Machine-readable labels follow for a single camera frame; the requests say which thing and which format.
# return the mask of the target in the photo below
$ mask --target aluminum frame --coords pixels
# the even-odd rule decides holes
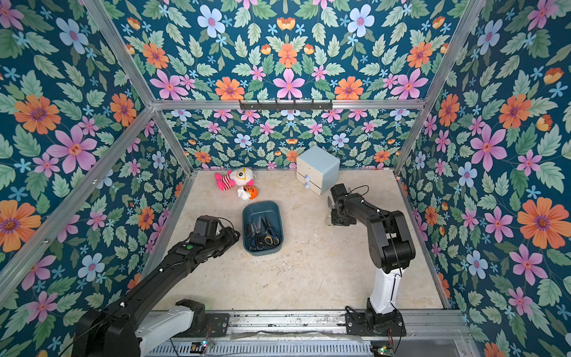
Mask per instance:
[[[71,217],[79,210],[85,200],[95,190],[96,184],[103,179],[109,169],[116,164],[127,148],[133,144],[136,136],[144,130],[154,115],[154,110],[145,108],[125,129],[123,134],[111,145],[104,156],[93,165],[85,177],[65,197],[48,219],[38,228],[34,235],[10,259],[0,271],[0,306],[14,292],[30,269],[40,260],[50,244],[66,228]]]
[[[471,0],[466,6],[462,17],[458,21],[458,25],[456,26],[454,34],[450,40],[448,51],[444,55],[444,58],[440,63],[440,67],[438,67],[438,71],[432,79],[431,85],[428,89],[426,97],[427,105],[421,110],[418,117],[416,117],[411,130],[408,132],[407,140],[404,142],[403,147],[400,150],[399,160],[395,166],[396,173],[400,172],[408,158],[408,155],[411,153],[412,148],[415,145],[415,141],[424,127],[424,122],[428,119],[428,115],[432,111],[432,107],[434,107],[436,100],[440,95],[440,91],[448,79],[449,73],[452,71],[452,68],[456,63],[456,59],[458,58],[460,51],[464,47],[464,43],[468,40],[468,35],[474,28],[474,25],[480,16],[480,11],[485,5],[486,0]]]

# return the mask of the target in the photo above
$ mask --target light blue flower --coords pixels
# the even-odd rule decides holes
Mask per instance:
[[[24,159],[20,159],[20,163],[15,163],[14,167],[16,169],[20,169],[20,173],[23,174],[24,171],[30,171],[31,170],[31,168],[30,168],[31,164],[32,163],[30,161],[25,161]]]
[[[24,37],[24,33],[19,31],[18,35],[12,33],[12,37],[16,39],[18,46],[24,46],[25,48],[30,48],[30,40]]]
[[[60,264],[58,266],[57,269],[52,269],[51,272],[54,274],[54,279],[59,279],[62,277],[62,273],[66,271],[64,268],[62,268],[62,265]]]
[[[276,29],[276,25],[269,24],[268,32],[270,33],[270,35],[277,34],[278,30]]]
[[[304,27],[305,27],[305,25],[299,25],[299,24],[297,23],[297,24],[295,25],[295,28],[296,28],[295,32],[297,32],[297,33],[301,36],[301,34],[305,32]]]
[[[131,27],[128,24],[121,25],[121,27],[123,28],[123,32],[126,32],[127,35],[130,35],[133,33],[133,30],[131,30]]]
[[[561,86],[561,82],[557,82],[555,88],[551,88],[549,90],[550,93],[553,93],[551,95],[551,98],[555,98],[557,96],[563,97],[563,91],[566,90],[567,88],[569,88],[569,86]]]
[[[525,192],[527,192],[529,194],[528,198],[533,197],[533,199],[537,199],[537,195],[541,195],[541,191],[536,191],[534,184],[532,185],[531,189],[526,188]]]
[[[350,46],[354,46],[359,41],[359,39],[357,39],[356,33],[354,33],[353,36],[347,36],[347,39],[349,40]]]
[[[51,15],[51,11],[43,6],[42,6],[42,11],[40,11],[39,13],[42,14],[46,18],[46,20],[53,18],[53,16]]]

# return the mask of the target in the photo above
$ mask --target wall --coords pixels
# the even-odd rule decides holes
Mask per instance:
[[[83,6],[58,3],[2,3],[13,18],[5,23],[2,15],[0,28],[0,269],[142,109]],[[107,8],[119,13],[111,3]],[[121,105],[129,109],[125,116]],[[138,281],[182,176],[152,125],[1,308],[0,356],[57,356],[85,311]],[[70,155],[74,144],[80,155]],[[159,151],[164,164],[157,163]],[[133,160],[140,165],[135,175]],[[141,210],[150,209],[152,223],[139,224]],[[96,275],[84,274],[90,260],[99,263]],[[36,314],[46,299],[47,309]]]
[[[568,11],[488,1],[401,172],[486,357],[571,353]]]

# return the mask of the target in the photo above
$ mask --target floor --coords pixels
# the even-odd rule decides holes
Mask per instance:
[[[280,207],[284,243],[271,255],[252,256],[242,239],[223,256],[201,264],[155,306],[169,310],[181,299],[197,300],[209,310],[309,310],[364,308],[373,290],[376,267],[367,247],[367,229],[328,227],[327,195],[316,195],[295,179],[295,171],[256,171],[259,196],[249,202],[236,189],[219,191],[212,171],[198,172],[168,248],[188,237],[196,218],[220,216],[242,232],[242,209],[272,200]],[[405,212],[392,171],[343,170],[338,183],[347,189],[370,186],[367,201]],[[398,308],[442,308],[420,245],[402,278]]]

